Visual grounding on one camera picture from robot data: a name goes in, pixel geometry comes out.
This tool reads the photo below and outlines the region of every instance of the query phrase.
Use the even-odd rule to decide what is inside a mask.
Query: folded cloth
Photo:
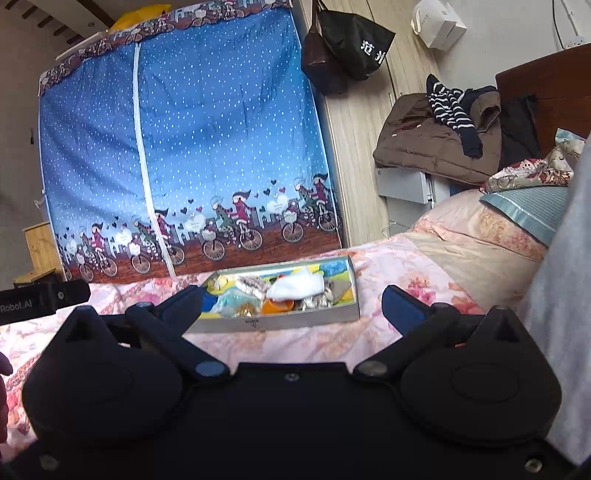
[[[302,300],[324,292],[324,277],[304,268],[299,272],[278,278],[267,291],[273,301]]]
[[[567,187],[574,176],[585,141],[558,129],[556,146],[544,159],[530,158],[503,168],[480,186],[482,193],[539,186]]]

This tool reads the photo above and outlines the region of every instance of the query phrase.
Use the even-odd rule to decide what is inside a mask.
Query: blue wardrobe cover
[[[339,248],[300,53],[291,12],[269,9],[121,46],[47,89],[41,162],[69,272],[127,283]]]

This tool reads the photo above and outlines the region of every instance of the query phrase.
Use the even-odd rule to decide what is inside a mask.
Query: electrical outlet
[[[574,38],[573,41],[566,44],[566,48],[578,47],[579,45],[584,45],[586,43],[587,40],[585,40],[585,37],[582,35],[578,35]]]

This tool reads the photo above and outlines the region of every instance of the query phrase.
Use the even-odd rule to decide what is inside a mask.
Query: gray fabric
[[[549,441],[574,463],[591,455],[591,137],[569,202],[519,317],[556,373],[563,401]]]

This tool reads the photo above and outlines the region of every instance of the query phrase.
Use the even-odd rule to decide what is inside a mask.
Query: box of clothes
[[[360,316],[349,257],[219,270],[202,286],[202,312],[187,333],[311,327]]]

